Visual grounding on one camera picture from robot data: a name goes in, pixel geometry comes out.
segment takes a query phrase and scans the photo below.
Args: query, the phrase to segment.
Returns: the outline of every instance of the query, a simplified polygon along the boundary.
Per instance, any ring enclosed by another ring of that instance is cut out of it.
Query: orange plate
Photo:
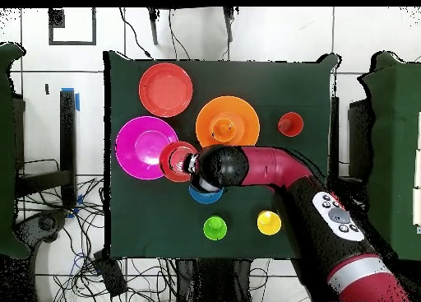
[[[212,136],[212,126],[218,119],[226,118],[235,125],[235,135],[229,142],[219,142]],[[196,120],[197,140],[202,147],[210,145],[254,146],[259,138],[259,118],[254,108],[235,96],[220,96],[201,109]]]
[[[149,67],[139,82],[142,104],[159,117],[182,113],[193,95],[192,80],[180,66],[158,63]]]

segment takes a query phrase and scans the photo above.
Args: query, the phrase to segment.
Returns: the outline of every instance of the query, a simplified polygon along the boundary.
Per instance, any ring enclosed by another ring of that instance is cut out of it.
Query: white control panel
[[[329,193],[317,193],[312,203],[338,237],[355,242],[364,239],[363,232],[352,221],[350,214]]]

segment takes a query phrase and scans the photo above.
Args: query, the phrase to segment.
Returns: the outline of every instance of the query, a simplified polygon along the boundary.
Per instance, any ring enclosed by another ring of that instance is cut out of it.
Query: green fabric
[[[150,115],[141,104],[141,75],[158,63],[126,60],[109,52],[111,63],[111,142],[130,119]],[[199,147],[195,123],[201,108],[221,95],[246,100],[256,110],[261,131],[258,146],[282,146],[302,152],[327,172],[331,110],[329,78],[338,63],[334,54],[319,63],[255,63],[177,61],[192,79],[191,104],[180,115],[166,118],[179,140]],[[277,131],[280,117],[289,111],[303,116],[297,137]],[[111,151],[111,255],[113,257],[168,258],[291,258],[285,230],[273,236],[257,228],[260,211],[277,211],[272,193],[263,186],[229,188],[213,204],[196,202],[188,183],[166,178],[142,181],[127,175]],[[279,210],[281,219],[284,208]],[[203,234],[205,221],[224,218],[228,232],[221,241]]]
[[[15,119],[12,107],[10,66],[24,54],[15,44],[0,44],[0,144],[2,166],[0,171],[0,254],[12,258],[27,258],[29,249],[12,233],[15,213],[16,146]]]
[[[368,218],[400,258],[420,260],[421,235],[412,212],[421,64],[400,63],[390,53],[380,53],[373,72],[362,79],[376,115]]]

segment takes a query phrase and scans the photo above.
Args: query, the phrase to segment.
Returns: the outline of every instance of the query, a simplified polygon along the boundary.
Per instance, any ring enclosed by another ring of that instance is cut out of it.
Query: table
[[[179,140],[197,148],[195,123],[201,108],[221,95],[246,100],[256,110],[261,131],[257,146],[294,148],[311,159],[324,174],[331,111],[330,74],[338,63],[334,54],[317,63],[203,62],[181,60],[193,83],[191,104],[178,116],[166,118]],[[104,52],[106,104],[111,107],[110,256],[112,258],[293,258],[285,230],[266,236],[257,229],[261,210],[276,211],[266,187],[229,188],[216,203],[195,202],[188,183],[166,178],[134,179],[119,166],[114,143],[130,119],[150,115],[143,107],[138,85],[150,66],[163,61],[127,60],[113,51]],[[277,131],[280,117],[295,111],[303,116],[304,128],[297,137]],[[279,208],[281,217],[286,213]],[[219,215],[228,225],[221,241],[203,234],[205,220]]]

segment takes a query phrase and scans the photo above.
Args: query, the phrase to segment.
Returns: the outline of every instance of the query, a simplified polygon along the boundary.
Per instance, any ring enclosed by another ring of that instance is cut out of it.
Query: pink bowl
[[[162,119],[142,116],[128,121],[115,141],[115,155],[123,170],[142,180],[164,176],[160,154],[171,142],[178,140],[175,131]]]

